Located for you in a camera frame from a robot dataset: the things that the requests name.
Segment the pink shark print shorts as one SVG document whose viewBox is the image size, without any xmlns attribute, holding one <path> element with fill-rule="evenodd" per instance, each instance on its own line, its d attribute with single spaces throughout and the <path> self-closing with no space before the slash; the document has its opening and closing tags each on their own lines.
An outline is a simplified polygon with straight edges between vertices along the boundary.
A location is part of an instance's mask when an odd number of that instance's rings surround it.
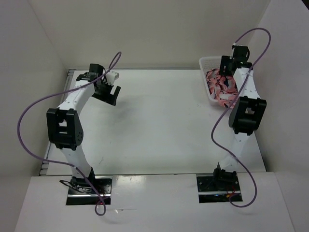
<svg viewBox="0 0 309 232">
<path fill-rule="evenodd" d="M 220 76 L 219 69 L 206 72 L 205 80 L 210 99 L 227 108 L 238 94 L 237 84 L 232 76 Z"/>
</svg>

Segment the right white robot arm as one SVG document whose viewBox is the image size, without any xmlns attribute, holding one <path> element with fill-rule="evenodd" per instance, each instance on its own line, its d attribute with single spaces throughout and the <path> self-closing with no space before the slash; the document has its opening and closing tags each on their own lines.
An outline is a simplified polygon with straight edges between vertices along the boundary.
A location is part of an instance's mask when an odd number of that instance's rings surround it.
<svg viewBox="0 0 309 232">
<path fill-rule="evenodd" d="M 229 149 L 237 158 L 249 137 L 260 125 L 267 102 L 260 98 L 253 81 L 252 64 L 248 62 L 250 51 L 247 46 L 232 45 L 232 55 L 222 56 L 219 74 L 232 76 L 236 82 L 237 101 L 229 116 L 229 127 L 234 132 L 232 146 Z M 213 172 L 212 186 L 219 190 L 234 190 L 237 181 L 236 169 L 239 161 L 229 153 L 218 163 Z"/>
</svg>

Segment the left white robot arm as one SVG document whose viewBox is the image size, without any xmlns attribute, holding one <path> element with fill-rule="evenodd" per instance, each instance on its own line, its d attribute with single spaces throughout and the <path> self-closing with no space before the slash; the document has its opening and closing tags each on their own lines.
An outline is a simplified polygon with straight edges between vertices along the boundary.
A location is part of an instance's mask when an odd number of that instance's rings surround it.
<svg viewBox="0 0 309 232">
<path fill-rule="evenodd" d="M 62 184 L 80 193 L 92 193 L 96 189 L 93 168 L 87 162 L 82 149 L 84 131 L 79 115 L 89 98 L 93 97 L 112 106 L 120 92 L 114 86 L 119 73 L 111 71 L 103 75 L 104 68 L 99 64 L 90 64 L 89 71 L 77 77 L 75 91 L 57 107 L 46 113 L 48 138 L 72 164 L 72 179 Z"/>
</svg>

